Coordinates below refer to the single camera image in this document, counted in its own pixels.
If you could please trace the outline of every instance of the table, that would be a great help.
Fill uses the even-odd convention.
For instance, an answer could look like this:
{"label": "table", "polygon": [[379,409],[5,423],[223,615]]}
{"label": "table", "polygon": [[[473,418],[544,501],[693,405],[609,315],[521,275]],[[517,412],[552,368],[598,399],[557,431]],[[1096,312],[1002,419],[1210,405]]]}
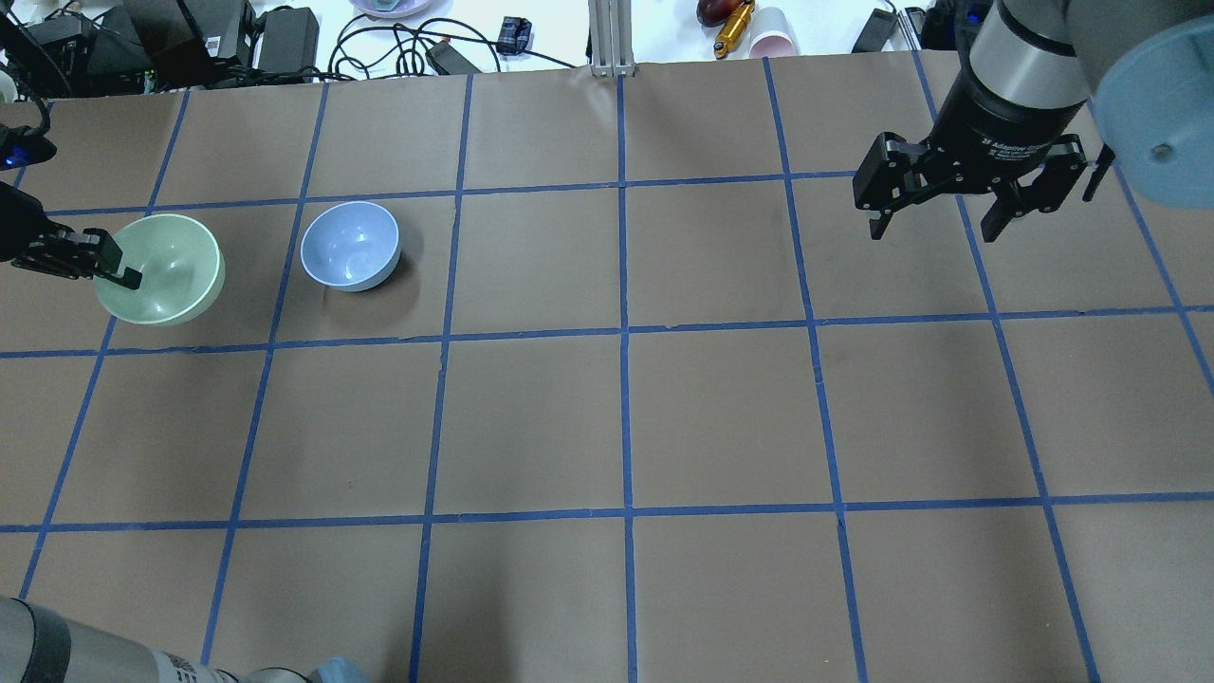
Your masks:
{"label": "table", "polygon": [[[21,188],[194,216],[228,279],[147,329],[0,268],[0,592],[385,683],[1201,679],[1214,220],[1114,181],[994,244],[989,198],[870,240],[852,169],[957,68],[57,103]],[[353,198],[407,257],[325,290],[299,235]]]}

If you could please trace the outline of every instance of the power adapter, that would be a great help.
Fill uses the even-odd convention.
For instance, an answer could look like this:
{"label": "power adapter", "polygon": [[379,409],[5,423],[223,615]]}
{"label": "power adapter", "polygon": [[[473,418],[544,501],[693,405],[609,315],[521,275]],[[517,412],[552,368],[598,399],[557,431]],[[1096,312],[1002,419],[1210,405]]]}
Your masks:
{"label": "power adapter", "polygon": [[[266,73],[295,73],[316,66],[316,44],[320,27],[307,7],[288,7],[266,12],[257,68]],[[276,82],[304,82],[308,76]]]}
{"label": "power adapter", "polygon": [[467,57],[452,47],[450,42],[436,42],[433,47],[426,50],[426,61],[441,75],[481,73]]}

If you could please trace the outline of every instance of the black electronic device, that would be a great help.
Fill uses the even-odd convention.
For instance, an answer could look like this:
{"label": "black electronic device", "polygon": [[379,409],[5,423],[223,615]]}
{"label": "black electronic device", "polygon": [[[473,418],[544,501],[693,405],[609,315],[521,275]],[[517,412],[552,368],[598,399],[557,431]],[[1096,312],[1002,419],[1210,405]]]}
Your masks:
{"label": "black electronic device", "polygon": [[498,41],[493,45],[499,55],[522,55],[531,47],[532,23],[523,17],[501,19]]}
{"label": "black electronic device", "polygon": [[481,69],[469,62],[467,57],[460,55],[459,50],[446,41],[438,41],[426,50],[426,61],[439,75],[481,73]]}
{"label": "black electronic device", "polygon": [[851,49],[855,52],[880,52],[885,42],[894,36],[894,30],[898,25],[898,17],[894,12],[885,10],[873,10],[868,17],[868,23],[860,32],[856,45]]}
{"label": "black electronic device", "polygon": [[170,87],[210,85],[226,67],[249,66],[248,0],[124,0],[158,80]]}
{"label": "black electronic device", "polygon": [[[317,35],[320,25],[307,7],[284,7],[267,12],[257,68],[266,73],[296,73],[316,66]],[[279,79],[274,82],[304,82],[307,76]]]}
{"label": "black electronic device", "polygon": [[[993,5],[993,0],[937,0],[924,12],[921,25],[917,25],[919,44],[925,50],[955,50],[968,55]],[[909,7],[907,13],[914,22]]]}
{"label": "black electronic device", "polygon": [[[30,84],[36,91],[56,97],[81,95],[87,86],[86,68],[97,38],[97,27],[81,17],[63,15],[28,24],[25,32],[34,45],[50,57],[58,73],[46,81],[30,73],[18,57],[13,64],[17,79]],[[63,89],[64,79],[69,91]]]}
{"label": "black electronic device", "polygon": [[92,55],[89,57],[87,95],[138,95],[152,90],[154,66],[140,45],[126,7],[118,5],[101,17]]}

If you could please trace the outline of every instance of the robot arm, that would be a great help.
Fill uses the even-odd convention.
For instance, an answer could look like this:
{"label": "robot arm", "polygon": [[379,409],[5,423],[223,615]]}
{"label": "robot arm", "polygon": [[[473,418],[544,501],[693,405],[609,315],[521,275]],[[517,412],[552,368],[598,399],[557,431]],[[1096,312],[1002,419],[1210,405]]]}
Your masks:
{"label": "robot arm", "polygon": [[[46,109],[36,129],[0,125],[0,164],[5,169],[41,163],[55,155],[46,140],[50,127]],[[0,182],[0,262],[27,269],[76,279],[102,277],[127,289],[138,289],[142,274],[123,268],[123,250],[104,229],[75,232],[46,217],[42,204],[5,182]]]}
{"label": "robot arm", "polygon": [[1214,0],[997,0],[961,62],[927,137],[883,132],[857,170],[873,239],[896,211],[943,193],[995,194],[987,241],[1056,210],[1087,167],[1062,131],[1093,93],[1108,146],[1085,199],[1116,150],[1147,197],[1214,206]]}

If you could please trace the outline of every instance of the black cable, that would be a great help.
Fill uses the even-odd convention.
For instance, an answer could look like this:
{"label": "black cable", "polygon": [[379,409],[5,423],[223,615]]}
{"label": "black cable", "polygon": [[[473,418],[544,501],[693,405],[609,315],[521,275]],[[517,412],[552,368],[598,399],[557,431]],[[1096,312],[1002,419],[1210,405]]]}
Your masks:
{"label": "black cable", "polygon": [[[430,49],[433,45],[436,45],[437,41],[433,40],[433,39],[431,39],[431,38],[424,38],[424,36],[436,36],[436,38],[442,38],[444,40],[463,40],[463,41],[466,41],[466,42],[478,42],[481,45],[486,45],[489,49],[490,55],[493,56],[494,67],[497,68],[498,72],[501,70],[501,61],[498,58],[498,53],[497,53],[497,50],[494,47],[497,45],[497,42],[493,41],[493,40],[489,40],[483,33],[478,32],[476,28],[473,28],[473,27],[471,27],[471,25],[469,25],[469,24],[466,24],[466,23],[464,23],[461,21],[450,19],[450,18],[446,18],[446,17],[435,17],[435,18],[431,18],[431,19],[426,19],[418,28],[410,28],[410,27],[401,24],[401,23],[395,23],[392,25],[369,25],[369,27],[363,27],[363,28],[359,28],[359,29],[350,32],[350,28],[353,27],[354,23],[358,22],[358,19],[362,19],[362,18],[368,18],[368,15],[358,15],[357,17],[350,19],[346,23],[346,25],[342,27],[341,30],[337,33],[336,45],[334,46],[333,52],[330,52],[330,55],[329,55],[329,72],[330,73],[342,73],[341,72],[341,67],[348,64],[351,68],[357,69],[358,72],[362,72],[362,75],[363,75],[364,79],[385,79],[385,78],[426,75],[425,74],[425,57],[421,53],[421,51],[418,50],[418,45],[421,45],[425,49]],[[470,38],[470,36],[466,36],[466,35],[454,35],[454,34],[441,33],[441,32],[435,32],[435,30],[426,30],[426,27],[431,25],[433,23],[452,23],[452,24],[456,24],[459,27],[463,27],[463,28],[472,32],[473,34],[476,34],[477,38]],[[392,34],[393,34],[393,36],[396,38],[396,45],[393,45],[392,47],[390,47],[387,52],[385,52],[384,55],[381,55],[375,61],[373,61],[370,63],[367,63],[367,62],[363,62],[362,59],[358,59],[357,57],[352,57],[346,51],[346,42],[348,40],[351,40],[352,38],[354,38],[357,35],[362,35],[364,33],[387,32],[387,30],[391,30]],[[401,39],[401,33],[402,32],[403,33],[409,33],[410,36],[402,40]],[[522,52],[526,53],[526,55],[531,55],[533,57],[539,57],[541,59],[546,59],[549,62],[552,62],[555,64],[560,64],[562,67],[577,68],[574,64],[571,64],[571,63],[565,62],[562,59],[557,59],[556,57],[550,57],[550,56],[540,53],[540,52],[535,52],[535,51],[532,51],[532,50],[523,50]],[[380,76],[371,76],[370,75],[370,69],[374,68],[374,67],[376,67],[376,66],[379,66],[380,63],[382,63],[384,59],[391,57],[393,53],[397,55],[396,73],[387,74],[387,75],[380,75]]]}
{"label": "black cable", "polygon": [[76,12],[74,10],[68,10],[68,7],[70,7],[73,2],[78,2],[78,1],[79,0],[72,0],[72,2],[68,2],[67,5],[64,5],[64,6],[55,10],[55,11],[52,11],[50,15],[46,15],[46,17],[42,18],[42,21],[44,22],[45,21],[50,21],[50,19],[53,19],[55,17],[76,17],[78,19],[81,19],[81,21],[91,23],[93,25],[93,28],[96,28],[97,30],[103,30],[106,33],[112,33],[112,34],[117,35],[118,38],[121,38],[124,41],[130,42],[131,45],[134,45],[134,46],[136,46],[136,47],[138,47],[141,50],[143,49],[143,44],[142,42],[137,42],[135,40],[131,40],[130,38],[123,35],[121,33],[118,33],[117,30],[114,30],[112,28],[101,25],[101,18],[104,17],[106,15],[108,15],[110,12],[110,10],[106,10],[101,15],[97,15],[97,18],[89,17],[87,15],[85,15],[83,12]]}
{"label": "black cable", "polygon": [[531,50],[520,50],[518,52],[523,53],[523,55],[531,55],[532,57],[539,57],[540,59],[548,59],[549,62],[552,62],[554,64],[561,64],[562,67],[568,67],[571,69],[578,68],[574,64],[571,64],[569,62],[565,62],[562,59],[557,59],[556,57],[549,57],[548,55],[540,55],[539,52],[533,52]]}
{"label": "black cable", "polygon": [[[444,17],[435,17],[432,19],[426,19],[426,21],[421,22],[421,25],[419,25],[416,28],[418,34],[425,34],[426,33],[426,27],[430,25],[430,24],[433,24],[433,23],[455,24],[458,27],[466,28],[467,30],[471,30],[472,33],[475,33],[476,36],[481,39],[481,42],[483,42],[484,46],[489,49],[489,55],[493,56],[493,66],[494,66],[495,70],[498,73],[501,73],[501,59],[498,58],[498,51],[494,49],[495,42],[493,42],[488,38],[486,38],[483,33],[481,33],[480,30],[476,30],[471,25],[469,25],[469,24],[466,24],[466,23],[464,23],[464,22],[461,22],[459,19],[448,19],[448,18],[444,18]],[[444,38],[455,38],[455,36],[454,35],[448,35],[448,36],[444,36]]]}
{"label": "black cable", "polygon": [[12,18],[12,22],[17,27],[17,30],[19,30],[25,35],[25,40],[28,40],[34,47],[38,47],[38,51],[41,52],[44,57],[46,57],[46,61],[50,62],[52,67],[55,67],[55,73],[58,74],[59,80],[63,81],[63,93],[67,97],[72,97],[74,95],[72,91],[72,82],[68,80],[68,75],[63,73],[63,67],[61,67],[58,62],[52,59],[51,56],[46,53],[46,49],[42,47],[42,45],[38,42],[38,40],[34,40],[34,36],[29,33],[29,28],[25,27],[25,22],[21,21],[21,18],[13,13],[12,8],[8,10],[8,17]]}
{"label": "black cable", "polygon": [[322,72],[317,67],[304,67],[302,69],[294,72],[263,72],[261,69],[234,64],[228,67],[226,73],[231,79],[236,80],[236,84],[233,85],[234,87],[291,82],[301,78],[314,78],[319,80],[354,80],[346,74]]}
{"label": "black cable", "polygon": [[50,132],[51,131],[51,109],[47,108],[46,102],[42,101],[42,98],[39,97],[38,95],[34,95],[34,91],[30,90],[29,85],[27,85],[25,81],[21,80],[19,78],[17,78],[16,74],[12,73],[12,70],[8,68],[8,64],[0,63],[0,72],[4,72],[6,74],[8,74],[8,78],[11,78],[12,81],[13,81],[13,84],[17,86],[17,92],[19,92],[21,95],[24,95],[25,99],[33,102],[34,106],[38,107],[38,113],[40,115],[40,120],[38,123],[38,127],[35,127],[32,131],[32,133],[33,135],[46,135],[47,132]]}

